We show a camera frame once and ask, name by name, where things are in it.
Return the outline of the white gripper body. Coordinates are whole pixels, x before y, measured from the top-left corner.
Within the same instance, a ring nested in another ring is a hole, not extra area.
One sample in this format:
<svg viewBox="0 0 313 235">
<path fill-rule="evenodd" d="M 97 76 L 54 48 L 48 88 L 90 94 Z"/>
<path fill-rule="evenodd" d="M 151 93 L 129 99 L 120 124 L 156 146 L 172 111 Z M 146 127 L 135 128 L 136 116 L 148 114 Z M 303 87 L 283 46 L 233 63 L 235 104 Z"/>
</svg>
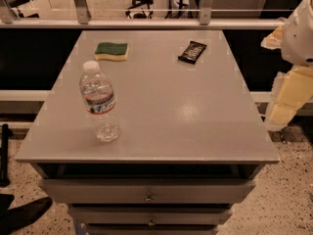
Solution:
<svg viewBox="0 0 313 235">
<path fill-rule="evenodd" d="M 313 0 L 302 0 L 285 21 L 282 58 L 293 65 L 313 66 Z"/>
</svg>

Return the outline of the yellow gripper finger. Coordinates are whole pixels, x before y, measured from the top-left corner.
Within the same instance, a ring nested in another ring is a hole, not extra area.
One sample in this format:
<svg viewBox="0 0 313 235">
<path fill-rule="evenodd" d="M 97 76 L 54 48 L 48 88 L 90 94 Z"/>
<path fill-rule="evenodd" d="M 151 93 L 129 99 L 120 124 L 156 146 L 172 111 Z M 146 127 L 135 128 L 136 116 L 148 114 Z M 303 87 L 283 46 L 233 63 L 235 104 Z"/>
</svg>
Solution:
<svg viewBox="0 0 313 235">
<path fill-rule="evenodd" d="M 284 27 L 280 25 L 261 41 L 261 46 L 266 49 L 275 50 L 281 48 Z"/>
<path fill-rule="evenodd" d="M 278 72 L 265 112 L 267 130 L 282 130 L 312 97 L 312 67 L 293 66 L 287 73 Z"/>
</svg>

